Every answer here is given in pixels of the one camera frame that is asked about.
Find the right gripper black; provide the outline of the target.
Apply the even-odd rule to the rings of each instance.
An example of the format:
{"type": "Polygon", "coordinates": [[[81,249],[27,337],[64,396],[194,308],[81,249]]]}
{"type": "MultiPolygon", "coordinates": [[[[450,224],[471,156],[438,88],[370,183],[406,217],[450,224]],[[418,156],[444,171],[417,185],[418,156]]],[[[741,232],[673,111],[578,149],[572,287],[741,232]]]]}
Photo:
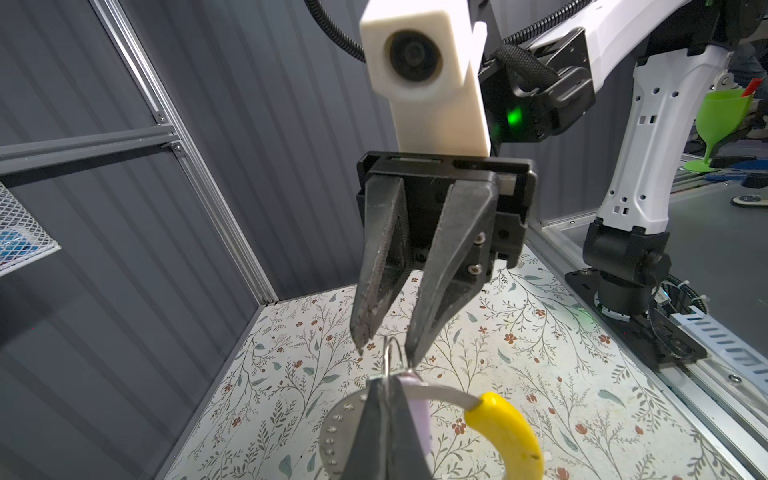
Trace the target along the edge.
{"type": "Polygon", "coordinates": [[[414,368],[447,321],[480,291],[490,240],[492,256],[517,265],[537,183],[534,163],[371,151],[359,160],[357,174],[365,245],[350,335],[362,352],[413,265],[425,265],[405,342],[414,368]]]}

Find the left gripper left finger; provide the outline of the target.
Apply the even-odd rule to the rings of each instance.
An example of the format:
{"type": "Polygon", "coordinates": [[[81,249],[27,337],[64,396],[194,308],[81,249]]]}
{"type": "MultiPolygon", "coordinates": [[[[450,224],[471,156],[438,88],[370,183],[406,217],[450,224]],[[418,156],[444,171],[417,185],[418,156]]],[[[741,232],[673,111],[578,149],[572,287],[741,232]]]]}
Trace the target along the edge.
{"type": "Polygon", "coordinates": [[[391,377],[382,377],[369,383],[342,479],[390,478],[391,381],[391,377]]]}

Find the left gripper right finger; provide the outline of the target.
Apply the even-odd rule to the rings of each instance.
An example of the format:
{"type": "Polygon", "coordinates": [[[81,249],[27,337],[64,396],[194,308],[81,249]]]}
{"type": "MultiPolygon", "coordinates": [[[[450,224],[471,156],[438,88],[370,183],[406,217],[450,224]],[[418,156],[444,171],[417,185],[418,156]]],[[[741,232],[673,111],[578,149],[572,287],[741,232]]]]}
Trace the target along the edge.
{"type": "Polygon", "coordinates": [[[391,473],[389,479],[432,479],[402,384],[395,393],[390,420],[391,473]]]}

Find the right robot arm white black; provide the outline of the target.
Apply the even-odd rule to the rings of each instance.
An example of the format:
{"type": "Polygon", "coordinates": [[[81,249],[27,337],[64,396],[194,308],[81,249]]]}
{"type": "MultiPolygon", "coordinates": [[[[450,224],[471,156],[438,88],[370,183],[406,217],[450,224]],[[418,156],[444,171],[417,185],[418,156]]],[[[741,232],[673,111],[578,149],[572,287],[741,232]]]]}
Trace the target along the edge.
{"type": "Polygon", "coordinates": [[[667,278],[671,187],[705,97],[763,1],[574,1],[519,40],[500,38],[484,1],[371,1],[361,21],[373,90],[390,105],[398,149],[358,165],[364,224],[349,323],[374,337],[408,277],[422,280],[406,334],[419,364],[444,325],[522,251],[536,176],[498,158],[575,124],[627,56],[637,58],[628,123],[572,283],[616,323],[662,342],[655,293],[667,278]]]}

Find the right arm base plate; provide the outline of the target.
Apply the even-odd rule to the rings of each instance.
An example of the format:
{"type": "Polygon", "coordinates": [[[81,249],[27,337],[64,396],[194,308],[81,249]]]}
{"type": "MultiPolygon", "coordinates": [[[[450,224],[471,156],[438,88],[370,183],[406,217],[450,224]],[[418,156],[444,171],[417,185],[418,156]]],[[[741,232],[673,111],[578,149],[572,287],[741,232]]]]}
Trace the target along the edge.
{"type": "Polygon", "coordinates": [[[603,312],[598,300],[599,273],[594,269],[572,271],[565,282],[573,293],[603,321],[613,336],[620,340],[645,366],[660,368],[696,363],[708,357],[704,346],[656,308],[648,318],[648,306],[640,316],[622,318],[603,312]]]}

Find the brass key purple tag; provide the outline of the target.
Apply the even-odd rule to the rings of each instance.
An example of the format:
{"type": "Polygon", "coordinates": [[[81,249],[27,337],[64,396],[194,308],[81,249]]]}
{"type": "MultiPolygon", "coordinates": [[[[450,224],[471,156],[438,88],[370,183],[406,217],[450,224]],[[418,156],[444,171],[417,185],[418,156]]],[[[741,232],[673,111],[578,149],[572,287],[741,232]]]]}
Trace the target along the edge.
{"type": "Polygon", "coordinates": [[[429,401],[413,397],[409,386],[423,386],[425,382],[412,370],[403,372],[398,379],[404,387],[411,417],[413,419],[422,452],[427,456],[431,451],[431,420],[429,401]]]}

